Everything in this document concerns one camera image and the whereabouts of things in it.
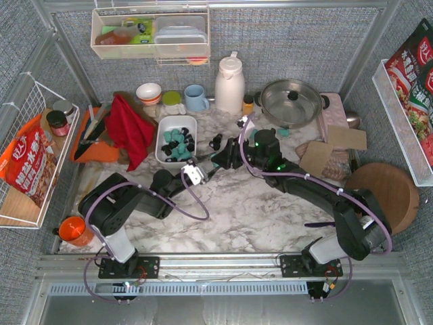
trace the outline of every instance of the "jar lid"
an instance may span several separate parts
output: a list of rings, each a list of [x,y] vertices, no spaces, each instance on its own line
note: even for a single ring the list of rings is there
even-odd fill
[[[181,103],[181,94],[177,91],[167,91],[162,96],[162,103],[165,105],[176,105]]]
[[[68,100],[58,100],[53,104],[53,110],[59,110],[65,114],[68,114],[72,109],[72,103]]]
[[[227,56],[219,62],[221,72],[237,74],[242,71],[242,61],[239,60],[236,55],[237,52],[232,52],[231,56]]]
[[[52,110],[47,114],[48,124],[54,127],[63,127],[68,121],[66,120],[65,113],[59,110]]]
[[[254,97],[252,97],[251,95],[245,95],[244,96],[244,103],[245,104],[252,104],[254,101]]]

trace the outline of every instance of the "small bottle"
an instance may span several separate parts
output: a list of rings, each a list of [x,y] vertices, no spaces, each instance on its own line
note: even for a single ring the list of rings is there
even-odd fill
[[[119,27],[111,32],[98,36],[95,40],[96,45],[124,45],[138,34],[146,30],[144,24],[137,24],[130,27]]]
[[[65,113],[52,110],[47,114],[47,121],[51,132],[57,137],[65,137],[69,133],[69,124]]]
[[[59,110],[66,115],[66,120],[69,124],[72,124],[74,118],[74,106],[68,100],[58,100],[53,104],[53,110]]]
[[[254,97],[251,95],[245,95],[244,96],[244,115],[249,115],[252,113],[254,105]]]

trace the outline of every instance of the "red towel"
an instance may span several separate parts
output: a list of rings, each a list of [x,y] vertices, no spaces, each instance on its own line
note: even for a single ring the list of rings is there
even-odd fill
[[[134,171],[147,157],[155,127],[134,112],[121,95],[114,96],[111,114],[104,121],[115,146],[128,152],[131,161],[127,171]]]

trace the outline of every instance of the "wooden cutting board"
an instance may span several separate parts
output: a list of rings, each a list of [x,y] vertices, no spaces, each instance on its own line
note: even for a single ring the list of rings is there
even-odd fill
[[[373,162],[357,169],[346,188],[366,188],[377,198],[395,235],[405,230],[418,212],[419,193],[412,178],[402,169]]]

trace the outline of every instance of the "orange cup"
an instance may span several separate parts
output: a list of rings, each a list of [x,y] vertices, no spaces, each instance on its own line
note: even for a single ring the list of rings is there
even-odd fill
[[[86,227],[82,217],[72,216],[62,222],[59,228],[59,236],[65,242],[74,246],[86,246],[92,241],[95,234]]]

